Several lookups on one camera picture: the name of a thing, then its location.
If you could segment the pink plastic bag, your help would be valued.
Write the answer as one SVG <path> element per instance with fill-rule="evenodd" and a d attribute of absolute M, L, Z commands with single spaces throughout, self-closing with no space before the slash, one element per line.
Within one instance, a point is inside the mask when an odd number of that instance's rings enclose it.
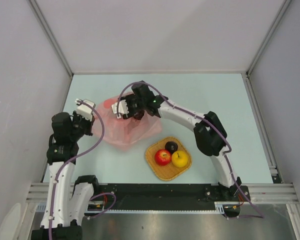
<path fill-rule="evenodd" d="M 117 96 L 106 99 L 96 107 L 101 116 L 105 132 L 103 141 L 113 147 L 127 151 L 137 142 L 153 137 L 162 132 L 159 118 L 145 113 L 142 119 L 118 119 L 112 112 L 112 105 L 118 100 Z"/>

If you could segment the dark fake mangosteen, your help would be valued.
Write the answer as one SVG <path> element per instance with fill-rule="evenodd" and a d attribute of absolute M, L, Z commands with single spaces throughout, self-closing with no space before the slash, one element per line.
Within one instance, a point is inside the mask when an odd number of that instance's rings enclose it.
<path fill-rule="evenodd" d="M 174 141 L 167 141 L 165 143 L 164 148 L 169 151 L 171 154 L 173 154 L 174 152 L 176 152 L 179 148 L 178 144 Z"/>

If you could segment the red fake apple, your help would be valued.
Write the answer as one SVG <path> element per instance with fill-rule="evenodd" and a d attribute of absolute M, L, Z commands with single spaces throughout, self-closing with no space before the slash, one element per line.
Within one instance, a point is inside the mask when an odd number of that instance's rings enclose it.
<path fill-rule="evenodd" d="M 154 155 L 155 162 L 160 166 L 166 166 L 172 161 L 172 155 L 166 149 L 159 149 Z"/>

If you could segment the yellow fake apple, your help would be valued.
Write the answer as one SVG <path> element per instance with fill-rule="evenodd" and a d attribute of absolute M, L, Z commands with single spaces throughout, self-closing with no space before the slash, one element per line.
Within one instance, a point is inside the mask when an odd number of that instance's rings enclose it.
<path fill-rule="evenodd" d="M 185 151 L 177 150 L 171 156 L 172 164 L 177 168 L 183 168 L 188 164 L 189 156 Z"/>

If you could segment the woven bamboo tray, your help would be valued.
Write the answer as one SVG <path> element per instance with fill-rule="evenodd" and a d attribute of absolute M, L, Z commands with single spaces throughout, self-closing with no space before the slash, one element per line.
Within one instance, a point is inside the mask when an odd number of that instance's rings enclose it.
<path fill-rule="evenodd" d="M 177 145 L 176 153 L 170 153 L 168 142 Z M 153 173 L 162 181 L 171 181 L 186 172 L 192 165 L 192 156 L 175 137 L 168 136 L 154 143 L 145 152 L 145 159 Z"/>

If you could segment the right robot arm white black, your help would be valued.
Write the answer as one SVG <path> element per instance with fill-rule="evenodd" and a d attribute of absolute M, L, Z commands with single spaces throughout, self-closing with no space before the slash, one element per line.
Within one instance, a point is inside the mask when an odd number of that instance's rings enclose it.
<path fill-rule="evenodd" d="M 219 177 L 221 196 L 227 201 L 237 197 L 241 192 L 242 182 L 228 157 L 232 147 L 217 114 L 213 111 L 203 114 L 183 108 L 144 81 L 132 82 L 128 87 L 132 89 L 132 93 L 120 93 L 117 99 L 117 117 L 126 120 L 144 111 L 152 117 L 171 120 L 189 129 L 194 134 L 199 151 L 211 159 Z"/>

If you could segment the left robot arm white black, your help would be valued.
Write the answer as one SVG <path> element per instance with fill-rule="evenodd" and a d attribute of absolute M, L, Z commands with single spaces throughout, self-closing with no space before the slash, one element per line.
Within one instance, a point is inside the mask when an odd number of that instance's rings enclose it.
<path fill-rule="evenodd" d="M 80 240 L 89 200 L 97 199 L 101 188 L 95 175 L 78 177 L 73 187 L 71 179 L 78 141 L 84 135 L 92 136 L 95 118 L 91 110 L 75 110 L 72 114 L 60 112 L 51 121 L 53 134 L 46 153 L 49 171 L 46 207 L 40 227 L 31 232 L 31 239 Z"/>

